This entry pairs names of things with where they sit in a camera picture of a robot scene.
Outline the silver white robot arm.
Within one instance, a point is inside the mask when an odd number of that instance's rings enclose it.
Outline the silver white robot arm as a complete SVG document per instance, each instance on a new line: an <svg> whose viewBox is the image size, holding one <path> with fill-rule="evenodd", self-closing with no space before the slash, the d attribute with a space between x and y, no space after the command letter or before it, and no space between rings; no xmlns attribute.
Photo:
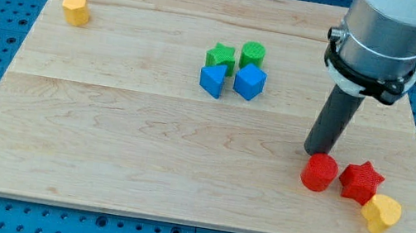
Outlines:
<svg viewBox="0 0 416 233"><path fill-rule="evenodd" d="M353 0L328 40L324 63L350 96L392 105L416 81L416 0Z"/></svg>

